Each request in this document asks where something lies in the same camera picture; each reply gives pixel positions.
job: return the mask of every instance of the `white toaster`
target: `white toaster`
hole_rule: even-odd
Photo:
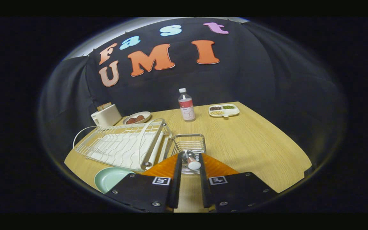
[[[116,105],[111,105],[101,111],[96,111],[92,115],[92,119],[97,126],[109,127],[115,125],[121,120],[121,115]]]

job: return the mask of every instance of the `blue letter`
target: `blue letter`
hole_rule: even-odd
[[[124,40],[124,42],[122,42],[122,45],[120,46],[120,50],[124,50],[125,48],[129,46],[137,45],[139,42],[140,42],[139,36],[134,36],[129,39],[126,39]]]
[[[160,35],[163,37],[170,36],[170,35],[177,35],[181,33],[181,25],[169,25],[160,29],[162,32]]]

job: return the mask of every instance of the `white bottle cap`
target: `white bottle cap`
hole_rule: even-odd
[[[197,169],[201,168],[201,163],[199,163],[198,161],[190,162],[188,164],[188,168],[191,169],[191,170],[197,170]]]

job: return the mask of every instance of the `white cord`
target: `white cord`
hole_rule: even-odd
[[[84,129],[82,129],[78,134],[76,134],[76,137],[78,137],[78,135],[79,135],[83,130],[85,130],[85,129],[87,129],[87,128],[92,128],[92,127],[97,127],[97,126],[89,126],[89,127],[86,127],[86,128],[84,128]],[[74,148],[75,148],[75,141],[76,141],[76,137],[75,137],[75,139],[73,139],[73,146],[72,146],[72,149],[74,149]]]

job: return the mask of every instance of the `white knob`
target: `white knob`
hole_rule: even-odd
[[[195,160],[192,157],[188,157],[188,168],[191,170],[197,170],[201,168],[201,163],[199,163],[197,160]]]

